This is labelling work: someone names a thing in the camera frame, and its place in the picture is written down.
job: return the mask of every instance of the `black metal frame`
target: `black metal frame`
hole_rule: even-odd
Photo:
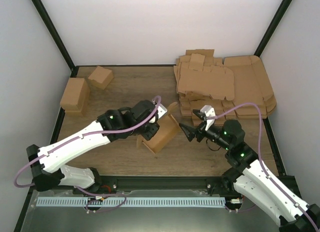
[[[280,20],[282,19],[283,15],[285,14],[287,8],[289,7],[292,0],[282,0],[278,10],[276,11],[269,27],[267,28],[259,46],[255,51],[256,56],[261,56],[264,48],[266,47],[267,43],[269,42],[272,34],[276,30],[277,25],[279,24]],[[53,22],[51,21],[43,3],[41,0],[32,0],[34,6],[36,7],[39,15],[43,19],[48,31],[50,32],[53,40],[55,41],[56,45],[58,46],[61,54],[63,55],[66,63],[68,64],[71,70],[71,77],[76,77],[79,66],[75,66],[66,47],[64,46]],[[143,66],[171,66],[171,65],[143,65]],[[58,119],[56,121],[54,131],[52,134],[52,138],[50,143],[55,143],[58,140],[59,132],[64,120],[65,112],[63,109],[60,109]],[[268,118],[263,120],[264,126],[267,132],[267,136],[271,145],[272,153],[274,156],[274,160],[277,166],[277,170],[279,172],[279,179],[293,192],[300,196],[299,189],[297,187],[296,180],[293,176],[285,176],[286,171],[281,160],[281,156],[276,144],[276,140],[274,134],[271,129],[270,122]],[[229,193],[223,189],[221,183],[221,177],[140,177],[140,176],[120,176],[120,177],[105,177],[102,176],[102,180],[109,185],[116,185],[116,190],[169,190],[169,189],[190,189],[190,190],[207,190],[210,195],[219,194],[220,196],[224,197],[232,197],[237,196],[235,193]],[[34,187],[29,189],[27,194],[26,200],[23,205],[23,209],[19,216],[18,222],[15,227],[15,232],[20,232],[26,212],[30,203],[31,195],[34,190]]]

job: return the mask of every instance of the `gray wall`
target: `gray wall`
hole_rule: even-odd
[[[320,0],[293,0],[262,55],[276,99],[272,130],[302,196],[320,204]]]
[[[13,231],[27,189],[26,147],[47,145],[70,70],[30,0],[0,0],[0,225]],[[27,171],[20,183],[31,181]]]
[[[281,0],[42,0],[76,65],[173,64],[257,48]]]

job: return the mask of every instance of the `wooden table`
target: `wooden table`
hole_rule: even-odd
[[[108,109],[133,107],[140,100],[151,100],[156,95],[162,97],[162,104],[168,106],[178,101],[176,80],[172,67],[131,66],[106,67],[113,71],[114,80],[106,90],[90,85],[91,94],[86,116],[63,120],[58,141],[86,127],[97,116]],[[94,67],[80,67],[77,76],[87,78]],[[174,114],[178,122],[191,123],[182,118],[180,110]],[[257,151],[258,120],[240,120],[246,132],[245,141]],[[111,144],[95,148],[68,163],[78,168],[95,167],[101,175],[150,175],[150,176],[221,176],[230,165],[225,159],[226,151],[209,150],[205,140],[201,143],[188,142],[181,131],[159,153],[153,154],[146,147],[136,148],[136,136],[117,140]],[[274,157],[263,127],[261,140],[262,157],[270,170],[278,175]]]

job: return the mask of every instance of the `wooden tabletop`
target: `wooden tabletop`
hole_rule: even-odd
[[[109,109],[133,107],[140,100],[151,100],[156,95],[162,97],[161,103],[164,106],[178,101],[173,67],[106,68],[113,71],[113,81],[105,90],[90,85],[91,93],[86,115],[66,115],[58,141],[83,129]],[[94,69],[95,67],[80,67],[77,76],[87,78]],[[180,110],[173,115],[178,122],[192,124],[191,119],[181,116]],[[257,151],[259,121],[240,120],[240,123],[246,133],[245,141]],[[213,152],[207,148],[205,140],[201,143],[195,140],[188,142],[182,131],[157,154],[153,154],[143,145],[137,149],[136,139],[136,136],[131,136],[97,147],[73,159],[68,165],[78,168],[95,167],[101,175],[121,176],[221,176],[230,168],[225,159],[225,150]],[[266,165],[278,175],[264,127],[261,151]]]

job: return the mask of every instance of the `robotic arm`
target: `robotic arm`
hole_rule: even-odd
[[[40,158],[31,165],[36,189],[46,191],[55,186],[66,185],[79,186],[91,193],[96,192],[101,186],[101,179],[95,168],[79,169],[65,164],[95,147],[125,139],[130,135],[139,134],[150,140],[159,129],[157,120],[167,112],[160,102],[158,104],[155,114],[145,123],[143,121],[156,108],[156,105],[148,100],[140,101],[133,108],[108,110],[81,131],[55,144],[41,148],[36,145],[29,146],[26,149],[29,161]]]
[[[280,232],[311,232],[320,226],[320,208],[296,196],[259,160],[244,142],[245,132],[237,120],[226,120],[220,128],[214,125],[216,114],[211,106],[193,113],[202,123],[196,128],[180,123],[180,127],[189,141],[207,138],[227,151],[225,157],[232,166],[222,175],[227,190],[254,202],[273,219]]]

